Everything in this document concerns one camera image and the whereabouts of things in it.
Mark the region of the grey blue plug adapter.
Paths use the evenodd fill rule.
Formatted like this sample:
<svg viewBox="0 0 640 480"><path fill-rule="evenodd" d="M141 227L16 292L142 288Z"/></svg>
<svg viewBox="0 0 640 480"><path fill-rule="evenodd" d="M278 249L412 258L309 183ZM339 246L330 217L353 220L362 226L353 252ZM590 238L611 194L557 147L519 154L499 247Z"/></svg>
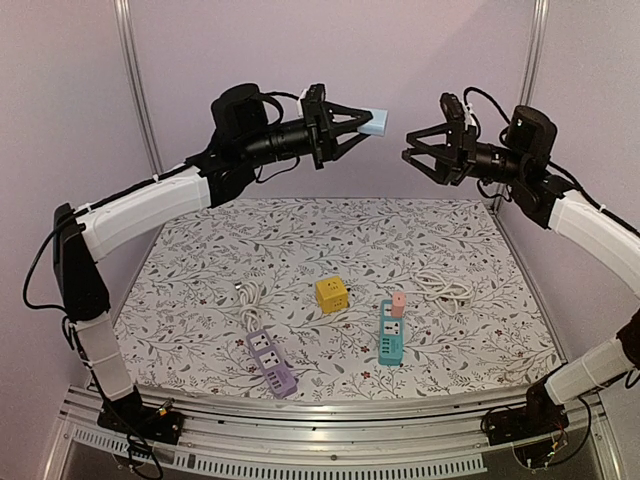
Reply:
<svg viewBox="0 0 640 480"><path fill-rule="evenodd" d="M372 118L358 127L357 132L364 135L384 137L386 133L388 111L384 109L368 109Z"/></svg>

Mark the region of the pink plug adapter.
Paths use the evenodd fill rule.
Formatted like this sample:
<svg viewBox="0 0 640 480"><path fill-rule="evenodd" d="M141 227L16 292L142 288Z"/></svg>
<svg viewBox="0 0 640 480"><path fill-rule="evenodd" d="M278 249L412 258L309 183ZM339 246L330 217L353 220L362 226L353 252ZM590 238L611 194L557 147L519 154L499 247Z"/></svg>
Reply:
<svg viewBox="0 0 640 480"><path fill-rule="evenodd" d="M402 318L406 307L406 295L404 292L395 292L392 295L391 314L392 318Z"/></svg>

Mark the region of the yellow cube socket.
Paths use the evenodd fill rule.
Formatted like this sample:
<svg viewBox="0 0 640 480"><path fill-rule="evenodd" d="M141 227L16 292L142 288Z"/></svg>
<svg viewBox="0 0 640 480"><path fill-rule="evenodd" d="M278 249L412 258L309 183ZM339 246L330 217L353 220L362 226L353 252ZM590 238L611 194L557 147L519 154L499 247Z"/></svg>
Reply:
<svg viewBox="0 0 640 480"><path fill-rule="evenodd" d="M316 301L325 315L348 307L349 292L338 276L319 280L315 284Z"/></svg>

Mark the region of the teal power strip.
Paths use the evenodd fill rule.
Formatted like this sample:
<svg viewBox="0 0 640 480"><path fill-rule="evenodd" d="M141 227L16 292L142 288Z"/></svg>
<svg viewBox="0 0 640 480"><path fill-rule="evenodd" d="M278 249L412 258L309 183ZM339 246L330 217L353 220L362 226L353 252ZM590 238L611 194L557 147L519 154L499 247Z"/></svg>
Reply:
<svg viewBox="0 0 640 480"><path fill-rule="evenodd" d="M404 353L404 322L391 315L392 300L380 304L378 363L382 366L399 367Z"/></svg>

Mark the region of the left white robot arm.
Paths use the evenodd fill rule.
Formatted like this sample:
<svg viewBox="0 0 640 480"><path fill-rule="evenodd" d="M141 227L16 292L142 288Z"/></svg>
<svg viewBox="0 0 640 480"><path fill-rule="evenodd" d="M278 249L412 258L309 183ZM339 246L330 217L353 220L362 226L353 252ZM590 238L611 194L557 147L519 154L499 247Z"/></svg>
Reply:
<svg viewBox="0 0 640 480"><path fill-rule="evenodd" d="M386 120L371 109L325 100L318 86L297 100L299 117L270 121L276 95L244 85L211 105L215 130L204 151L176 168L106 199L54 214L53 267L63 309L76 328L85 363L95 376L111 419L128 434L148 426L148 412L126 369L110 318L110 296L97 269L128 241L185 214L237 198L263 165L312 157L316 168L340 159Z"/></svg>

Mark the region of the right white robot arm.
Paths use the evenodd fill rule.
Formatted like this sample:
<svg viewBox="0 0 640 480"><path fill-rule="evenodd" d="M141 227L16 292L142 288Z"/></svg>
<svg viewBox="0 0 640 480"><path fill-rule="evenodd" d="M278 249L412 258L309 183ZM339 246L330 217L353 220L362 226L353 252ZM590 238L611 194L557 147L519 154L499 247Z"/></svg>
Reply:
<svg viewBox="0 0 640 480"><path fill-rule="evenodd" d="M514 119L497 147L476 139L476 129L449 121L406 136L402 158L441 185L459 185L466 177L511 188L521 211L539 226L572 241L617 275L633 293L639 291L639 237L594 207L570 182L546 166L557 129L548 120ZM531 388L517 415L517 427L537 436L552 424L555 406L603 387L639 366L639 317L615 337L593 347Z"/></svg>

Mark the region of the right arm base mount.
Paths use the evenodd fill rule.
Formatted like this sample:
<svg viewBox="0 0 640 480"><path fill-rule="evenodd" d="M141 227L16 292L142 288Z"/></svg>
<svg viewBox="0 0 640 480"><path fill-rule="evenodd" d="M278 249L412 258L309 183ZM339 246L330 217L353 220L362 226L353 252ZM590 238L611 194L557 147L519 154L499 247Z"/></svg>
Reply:
<svg viewBox="0 0 640 480"><path fill-rule="evenodd" d="M560 432L569 426L563 404L555 404L544 387L531 387L524 406L490 409L481 419L480 429L489 444L500 445Z"/></svg>

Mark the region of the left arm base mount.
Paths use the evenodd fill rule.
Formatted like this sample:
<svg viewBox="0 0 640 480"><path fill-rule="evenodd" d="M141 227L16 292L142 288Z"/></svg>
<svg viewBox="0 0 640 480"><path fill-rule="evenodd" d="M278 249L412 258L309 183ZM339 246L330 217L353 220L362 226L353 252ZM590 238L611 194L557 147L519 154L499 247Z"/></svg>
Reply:
<svg viewBox="0 0 640 480"><path fill-rule="evenodd" d="M133 434L145 440L177 445L185 416L172 406L148 406L136 392L119 400L104 400L97 424L111 431Z"/></svg>

